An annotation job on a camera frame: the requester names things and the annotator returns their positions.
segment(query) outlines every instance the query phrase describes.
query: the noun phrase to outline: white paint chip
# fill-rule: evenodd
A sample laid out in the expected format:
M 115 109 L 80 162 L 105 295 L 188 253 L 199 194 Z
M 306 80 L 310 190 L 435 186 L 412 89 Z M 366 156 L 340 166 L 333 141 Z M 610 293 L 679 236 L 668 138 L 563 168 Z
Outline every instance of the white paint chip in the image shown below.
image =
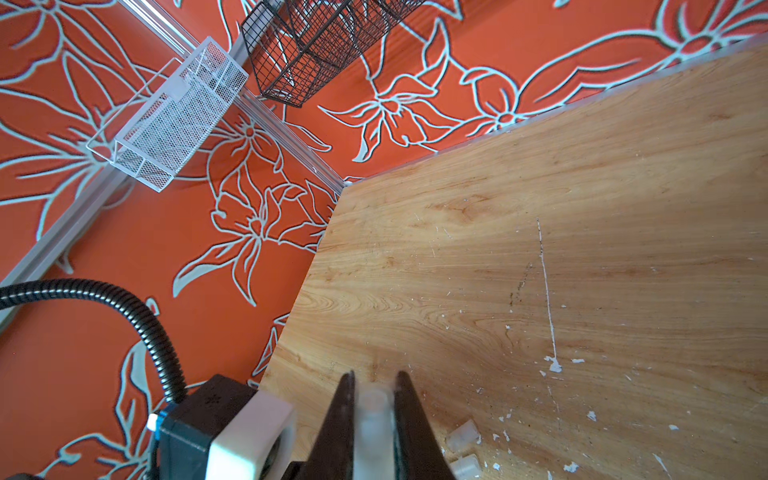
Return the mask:
M 656 459 L 656 461 L 659 462 L 659 465 L 661 465 L 661 468 L 664 469 L 664 472 L 667 474 L 667 477 L 669 477 L 669 479 L 672 480 L 672 475 L 670 475 L 670 471 L 667 470 L 667 466 L 664 464 L 664 462 L 661 461 L 661 458 L 659 457 L 659 455 L 656 455 L 654 453 L 653 456 Z
M 546 360 L 548 362 L 552 362 L 552 364 L 549 366 L 549 371 L 550 372 L 560 373 L 560 372 L 563 371 L 563 367 L 558 362 L 557 357 L 546 356 L 546 357 L 544 357 L 544 360 Z

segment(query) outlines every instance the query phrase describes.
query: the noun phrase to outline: wire mesh basket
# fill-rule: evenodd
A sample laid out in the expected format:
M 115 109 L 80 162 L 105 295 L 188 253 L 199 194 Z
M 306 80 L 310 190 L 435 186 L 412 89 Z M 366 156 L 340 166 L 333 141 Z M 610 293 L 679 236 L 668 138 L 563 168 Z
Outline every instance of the wire mesh basket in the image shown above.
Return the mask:
M 301 105 L 424 0 L 262 0 L 240 25 L 261 95 Z
M 207 38 L 120 129 L 110 162 L 163 190 L 210 135 L 248 74 Z

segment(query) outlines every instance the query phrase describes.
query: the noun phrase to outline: floral pattern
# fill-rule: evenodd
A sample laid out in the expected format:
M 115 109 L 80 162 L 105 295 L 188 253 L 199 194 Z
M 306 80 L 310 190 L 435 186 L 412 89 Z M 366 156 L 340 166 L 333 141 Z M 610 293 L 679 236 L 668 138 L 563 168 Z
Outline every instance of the floral pattern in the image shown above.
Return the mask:
M 0 68 L 0 99 L 5 106 L 0 112 L 0 141 L 4 147 L 0 154 L 0 181 L 4 187 L 0 215 L 7 224 L 14 225 L 15 237 L 28 238 L 28 250 L 104 168 L 103 159 L 93 155 L 86 142 L 155 75 L 172 52 L 160 39 L 142 34 L 141 23 L 117 0 L 0 0 L 0 26 L 4 32 L 0 48 L 5 49 L 7 60 Z M 141 95 L 135 103 L 145 99 Z M 253 119 L 237 108 L 227 115 L 200 149 L 198 158 L 190 162 L 184 176 L 163 195 L 142 186 L 134 188 L 132 181 L 121 187 L 105 205 L 96 227 L 84 232 L 58 259 L 60 271 L 54 275 L 77 272 L 78 276 L 137 289 L 137 293 L 144 285 L 155 285 L 155 277 L 162 276 L 167 293 L 154 286 L 158 288 L 154 290 L 157 295 L 146 297 L 146 303 L 156 315 L 160 314 L 162 303 L 164 310 L 170 311 L 164 323 L 173 326 L 182 318 L 179 305 L 195 306 L 203 318 L 217 315 L 218 306 L 194 295 L 195 286 L 190 283 L 213 270 L 227 270 L 234 285 L 222 284 L 219 293 L 232 290 L 244 299 L 241 305 L 229 308 L 229 314 L 258 326 L 248 348 L 261 348 L 263 342 L 276 340 L 273 329 L 280 326 L 280 319 L 273 323 L 273 317 L 265 316 L 261 323 L 259 313 L 252 313 L 253 306 L 259 300 L 260 309 L 284 311 L 290 308 L 293 298 L 288 293 L 261 299 L 257 284 L 267 279 L 274 282 L 275 266 L 280 261 L 290 262 L 299 270 L 309 267 L 337 197 L 296 159 L 284 153 Z M 294 131 L 318 151 L 330 149 L 319 138 L 313 140 L 312 134 L 300 126 L 295 126 Z M 96 147 L 110 147 L 105 136 L 97 138 L 96 143 Z M 174 201 L 181 195 L 191 195 L 196 204 L 205 203 L 211 212 L 182 212 L 199 218 L 185 242 L 202 255 L 184 258 L 173 252 L 177 263 L 171 268 L 181 268 L 175 278 L 176 270 L 163 270 L 162 262 L 157 262 L 156 257 L 165 252 L 153 250 L 153 239 L 146 237 L 128 239 L 127 249 L 119 250 L 121 257 L 141 258 L 137 271 L 130 267 L 115 269 L 106 263 L 94 266 L 93 257 L 104 250 L 110 250 L 112 255 L 116 251 L 114 244 L 98 240 L 104 232 L 98 222 L 118 218 L 119 223 L 140 226 L 149 217 L 147 205 L 157 211 L 167 209 L 167 218 L 175 219 L 180 209 Z M 195 228 L 205 228 L 206 217 L 221 238 L 213 246 L 196 243 L 199 240 Z M 266 257 L 262 255 L 265 249 L 269 250 Z M 10 270 L 18 260 L 8 259 L 4 267 Z M 183 298 L 174 299 L 172 295 Z M 64 318 L 59 320 L 67 319 L 68 308 L 61 309 L 61 315 Z M 71 320 L 72 323 L 62 324 L 76 323 L 75 318 Z M 19 347 L 19 339 L 29 329 L 38 328 L 35 325 L 42 323 L 19 322 L 4 332 L 1 354 L 26 349 Z M 47 333 L 40 330 L 35 335 Z M 133 342 L 134 334 L 127 334 Z M 194 349 L 200 346 L 193 337 L 185 338 L 184 331 L 177 331 L 172 337 L 177 347 L 190 343 Z M 62 349 L 71 345 L 71 339 L 66 335 L 65 338 L 60 342 Z M 46 361 L 56 364 L 54 353 L 45 355 L 50 356 Z M 215 359 L 209 360 L 215 365 Z M 252 357 L 243 355 L 243 381 L 253 378 L 249 375 L 253 370 L 251 361 Z M 75 375 L 89 379 L 98 364 L 92 360 L 78 364 Z M 189 375 L 187 365 L 190 363 L 184 362 Z M 191 365 L 193 376 L 200 367 L 196 368 L 194 361 Z M 47 371 L 35 372 L 38 374 L 45 376 Z M 83 432 L 92 433 L 74 440 L 74 435 L 63 436 L 63 430 L 51 420 L 67 415 L 70 409 L 80 410 L 79 406 L 59 402 L 50 414 L 42 414 L 44 422 L 53 425 L 44 443 L 58 442 L 56 449 L 42 451 L 44 447 L 20 440 L 25 458 L 18 459 L 13 449 L 11 453 L 6 449 L 0 454 L 0 476 L 4 478 L 37 465 L 39 475 L 53 478 L 140 478 L 147 468 L 148 436 L 144 424 L 147 415 L 163 405 L 157 395 L 152 395 L 157 391 L 152 379 L 146 371 L 146 349 L 143 343 L 136 343 L 128 350 L 116 378 L 120 385 L 114 391 L 116 402 L 91 410 L 87 416 L 72 413 L 68 417 L 76 419 L 78 425 L 82 422 Z M 113 392 L 112 388 L 111 384 L 94 384 L 89 386 L 89 392 Z M 21 418 L 5 418 L 0 428 L 20 430 Z
M 384 142 L 437 151 L 448 146 L 446 139 L 450 137 L 463 141 L 488 134 L 562 107 L 582 98 L 585 92 L 605 91 L 749 38 L 756 28 L 768 27 L 764 7 L 759 1 L 718 0 L 704 25 L 697 28 L 687 15 L 686 2 L 663 0 L 650 28 L 620 30 L 596 38 L 544 63 L 522 82 L 497 68 L 461 63 L 452 53 L 443 18 L 435 20 L 429 37 L 410 28 L 406 20 L 402 28 L 423 44 L 421 70 L 398 74 L 389 84 L 381 85 L 377 79 L 382 75 L 382 65 L 388 63 L 385 56 L 390 55 L 386 53 L 385 37 L 376 62 L 360 57 L 373 99 L 343 111 L 318 108 L 344 126 L 360 131 L 359 153 L 352 162 L 370 161 Z M 647 47 L 640 48 L 646 54 L 625 61 L 603 60 L 610 55 L 601 54 L 621 49 L 627 40 L 632 40 L 635 48 L 638 41 L 645 42 Z M 446 78 L 458 78 L 458 86 L 465 89 L 445 84 Z M 462 117 L 446 114 L 444 105 L 456 102 L 455 98 L 441 97 L 440 93 L 447 89 L 470 94 L 476 112 Z
M 215 201 L 210 218 L 223 241 L 182 267 L 174 279 L 174 296 L 195 279 L 226 268 L 245 300 L 256 306 L 257 282 L 269 276 L 259 271 L 264 244 L 314 253 L 333 212 L 328 205 L 336 203 L 335 194 L 311 180 L 303 185 L 291 181 L 277 142 L 253 120 L 239 120 L 214 129 L 212 137 L 220 141 L 204 150 Z
M 50 187 L 44 190 L 2 195 L 0 207 L 41 204 L 36 240 L 104 166 L 103 159 L 86 148 L 86 142 L 155 74 L 152 68 L 133 62 L 94 14 L 94 10 L 116 3 L 113 0 L 78 5 L 49 0 L 21 6 L 0 2 L 6 7 L 0 13 L 0 28 L 4 31 L 12 31 L 11 24 L 17 22 L 34 25 L 18 38 L 6 37 L 9 42 L 2 46 L 6 55 L 23 58 L 27 50 L 45 53 L 30 55 L 27 62 L 10 62 L 0 79 L 0 99 L 14 107 L 4 109 L 0 131 L 16 142 L 16 149 L 29 152 L 0 157 L 0 174 L 12 174 L 21 182 L 35 185 L 43 184 L 41 179 L 50 180 L 45 182 Z M 84 41 L 71 40 L 66 31 L 76 32 Z M 44 78 L 52 72 L 61 72 L 68 86 L 62 89 L 64 95 L 55 98 L 34 90 L 40 76 Z M 145 99 L 142 95 L 134 102 Z M 30 103 L 43 112 L 34 124 L 29 124 L 26 115 Z M 102 138 L 96 143 L 108 141 Z M 129 187 L 125 188 L 123 196 L 113 199 L 107 207 L 124 201 L 130 192 Z

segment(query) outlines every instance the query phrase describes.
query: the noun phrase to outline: wall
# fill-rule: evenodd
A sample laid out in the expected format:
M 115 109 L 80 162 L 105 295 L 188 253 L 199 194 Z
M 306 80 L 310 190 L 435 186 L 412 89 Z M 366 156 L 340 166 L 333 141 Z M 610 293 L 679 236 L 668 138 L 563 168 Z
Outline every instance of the wall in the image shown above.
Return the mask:
M 224 44 L 251 5 L 176 1 L 161 4 Z M 429 1 L 301 109 L 277 111 L 355 180 L 767 29 L 760 0 Z
M 85 141 L 171 52 L 114 1 L 3 2 L 0 39 L 5 276 L 104 166 Z M 190 384 L 258 381 L 336 198 L 236 108 L 182 174 L 162 194 L 125 185 L 48 276 L 146 300 Z M 27 306 L 0 336 L 0 365 L 0 478 L 143 472 L 161 390 L 119 314 Z

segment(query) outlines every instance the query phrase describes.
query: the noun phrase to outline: wooden table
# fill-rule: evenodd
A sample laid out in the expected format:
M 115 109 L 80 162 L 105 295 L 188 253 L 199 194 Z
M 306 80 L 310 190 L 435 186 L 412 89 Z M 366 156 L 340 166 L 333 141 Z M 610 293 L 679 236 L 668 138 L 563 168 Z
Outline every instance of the wooden table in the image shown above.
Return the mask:
M 483 478 L 768 478 L 766 78 L 744 51 L 345 190 L 262 383 L 295 456 L 343 372 L 403 369 Z

